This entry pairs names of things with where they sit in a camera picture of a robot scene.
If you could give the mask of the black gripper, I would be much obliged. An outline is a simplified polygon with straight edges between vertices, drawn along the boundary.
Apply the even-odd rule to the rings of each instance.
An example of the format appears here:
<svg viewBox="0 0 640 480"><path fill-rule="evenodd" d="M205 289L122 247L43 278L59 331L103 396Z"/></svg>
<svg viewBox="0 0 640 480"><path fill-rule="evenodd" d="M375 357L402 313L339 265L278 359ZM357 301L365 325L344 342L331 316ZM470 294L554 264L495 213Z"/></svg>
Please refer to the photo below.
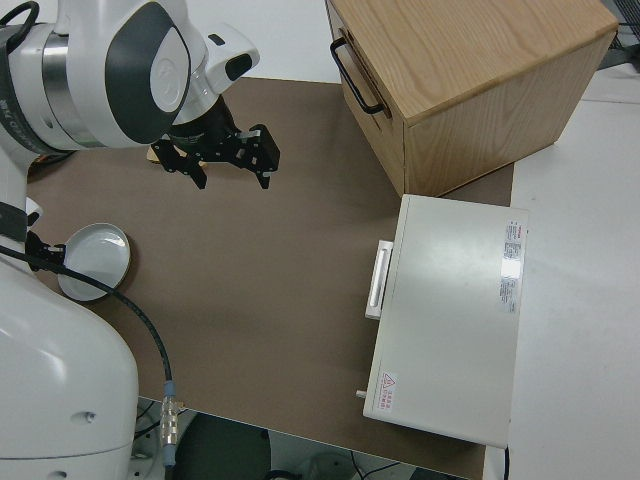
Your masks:
<svg viewBox="0 0 640 480"><path fill-rule="evenodd" d="M25 240L25 254L36 260L36 263L29 263L32 270L39 270L38 262L47 260L64 260L66 256L66 245L45 245L34 232L28 232Z"/></svg>
<svg viewBox="0 0 640 480"><path fill-rule="evenodd" d="M232 163L254 173L262 189L268 189L271 175L279 167L280 150L266 125L257 124L248 131L240 131L223 98L200 117L171 126L169 140L152 144L160 164L169 173L190 177L199 189L204 189L207 176L199 162L189 155L200 155L203 161L221 158L227 142L234 138ZM189 154L182 156L174 147Z"/></svg>

